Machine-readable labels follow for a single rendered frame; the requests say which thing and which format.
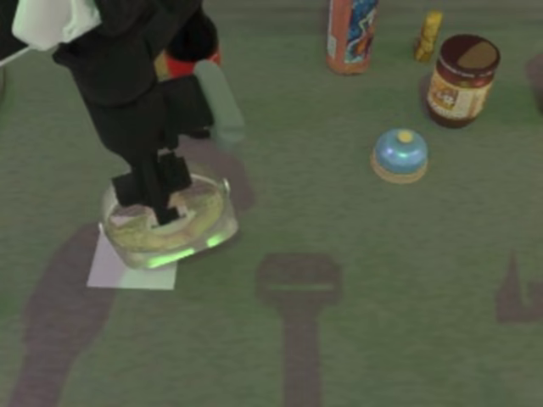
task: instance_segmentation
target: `red object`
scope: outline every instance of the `red object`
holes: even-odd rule
[[[215,62],[217,65],[220,65],[221,51],[219,50],[213,53],[209,58],[207,58],[207,60],[211,62]],[[180,76],[191,75],[194,71],[194,65],[198,63],[198,61],[197,62],[178,61],[170,57],[168,54],[165,55],[165,61],[166,61],[166,66],[168,67],[168,71],[170,72],[170,76],[172,78],[178,78]]]

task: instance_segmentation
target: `table surface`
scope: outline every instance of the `table surface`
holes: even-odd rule
[[[472,32],[502,52],[485,111],[461,131],[421,105],[432,65],[411,45],[432,7],[445,11],[440,40]],[[181,262],[171,292],[85,288],[99,199],[124,165],[99,144],[68,72],[38,53],[8,66],[0,405],[290,407],[294,384],[312,407],[543,405],[543,3],[388,0],[357,77],[324,63],[324,0],[207,10],[248,136],[237,158],[207,144],[184,152],[231,177],[241,233]],[[392,127],[428,142],[416,184],[370,168]],[[256,289],[266,273],[304,268],[339,288],[318,329]],[[291,311],[314,304],[291,294]],[[320,356],[293,384],[316,340]],[[317,370],[321,383],[308,382]]]

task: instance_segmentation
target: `blue dome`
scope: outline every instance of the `blue dome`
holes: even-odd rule
[[[411,174],[420,170],[428,159],[428,146],[415,131],[393,129],[378,140],[375,155],[379,165],[395,174]]]

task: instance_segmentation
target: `jar label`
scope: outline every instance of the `jar label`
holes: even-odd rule
[[[492,83],[475,89],[454,86],[435,70],[428,91],[428,104],[446,119],[473,119],[483,109],[491,86]]]

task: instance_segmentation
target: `yellow cap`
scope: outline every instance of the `yellow cap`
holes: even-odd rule
[[[408,143],[408,142],[412,142],[413,141],[413,133],[412,131],[409,131],[409,130],[401,130],[399,133],[398,133],[398,140],[400,140],[401,142],[405,142],[405,143]]]

